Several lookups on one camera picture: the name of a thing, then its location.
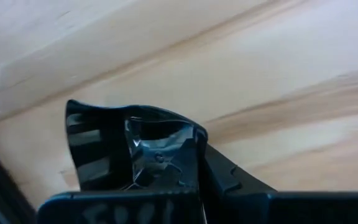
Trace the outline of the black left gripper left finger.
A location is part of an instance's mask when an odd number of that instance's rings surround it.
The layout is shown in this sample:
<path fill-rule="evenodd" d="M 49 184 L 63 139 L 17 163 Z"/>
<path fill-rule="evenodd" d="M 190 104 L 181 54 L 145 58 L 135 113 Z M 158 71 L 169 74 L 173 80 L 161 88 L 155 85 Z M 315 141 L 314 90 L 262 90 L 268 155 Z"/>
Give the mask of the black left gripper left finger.
<path fill-rule="evenodd" d="M 194 190 L 65 192 L 37 211 L 37 224 L 203 224 Z"/>

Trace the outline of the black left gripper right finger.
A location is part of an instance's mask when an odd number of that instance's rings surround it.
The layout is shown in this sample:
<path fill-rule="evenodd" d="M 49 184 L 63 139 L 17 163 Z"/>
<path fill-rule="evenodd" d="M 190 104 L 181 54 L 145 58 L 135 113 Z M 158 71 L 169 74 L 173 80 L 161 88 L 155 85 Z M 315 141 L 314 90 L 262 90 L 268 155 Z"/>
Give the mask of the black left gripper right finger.
<path fill-rule="evenodd" d="M 208 224 L 358 224 L 355 191 L 277 191 L 211 146 L 200 172 Z"/>

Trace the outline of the black flared wavy mini plate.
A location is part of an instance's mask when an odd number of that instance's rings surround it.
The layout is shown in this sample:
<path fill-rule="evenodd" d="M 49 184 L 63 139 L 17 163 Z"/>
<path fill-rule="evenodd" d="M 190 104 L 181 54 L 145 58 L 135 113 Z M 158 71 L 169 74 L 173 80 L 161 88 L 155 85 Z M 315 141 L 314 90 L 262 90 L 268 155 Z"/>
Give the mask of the black flared wavy mini plate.
<path fill-rule="evenodd" d="M 198 187 L 208 134 L 182 115 L 154 106 L 105 108 L 69 100 L 65 126 L 81 190 Z"/>

